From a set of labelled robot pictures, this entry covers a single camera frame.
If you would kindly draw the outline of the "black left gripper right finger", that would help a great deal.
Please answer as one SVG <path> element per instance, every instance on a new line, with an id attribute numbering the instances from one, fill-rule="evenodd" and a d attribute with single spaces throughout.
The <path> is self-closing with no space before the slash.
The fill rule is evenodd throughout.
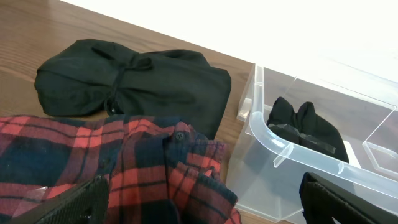
<path id="1" fill-rule="evenodd" d="M 397 224 L 397 215 L 313 172 L 304 173 L 299 194 L 307 224 Z"/>

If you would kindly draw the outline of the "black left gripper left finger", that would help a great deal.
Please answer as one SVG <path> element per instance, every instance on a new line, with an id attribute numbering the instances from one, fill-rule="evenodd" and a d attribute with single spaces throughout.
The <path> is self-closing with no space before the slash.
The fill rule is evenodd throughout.
<path id="1" fill-rule="evenodd" d="M 98 175 L 12 218 L 9 224 L 101 224 L 108 202 L 108 180 Z"/>

